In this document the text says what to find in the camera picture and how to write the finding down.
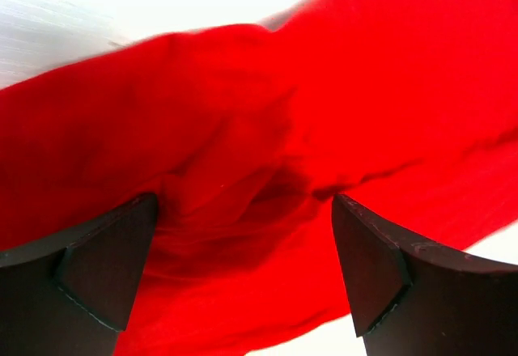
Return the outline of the red t-shirt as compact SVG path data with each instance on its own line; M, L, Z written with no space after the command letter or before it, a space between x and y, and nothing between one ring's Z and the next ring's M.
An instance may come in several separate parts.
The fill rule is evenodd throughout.
M2 90L2 248L144 192L117 354L243 355L346 315L334 195L455 248L516 220L517 0L310 0Z

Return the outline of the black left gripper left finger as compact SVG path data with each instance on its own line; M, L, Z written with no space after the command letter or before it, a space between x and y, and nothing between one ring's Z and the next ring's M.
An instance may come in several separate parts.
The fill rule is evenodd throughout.
M129 323L157 222L143 194L1 253L3 356L112 355Z

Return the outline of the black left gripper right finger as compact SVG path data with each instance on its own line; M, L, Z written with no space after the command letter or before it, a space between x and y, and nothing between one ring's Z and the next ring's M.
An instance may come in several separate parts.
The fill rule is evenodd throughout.
M516 355L515 265L437 243L343 195L332 228L368 354Z

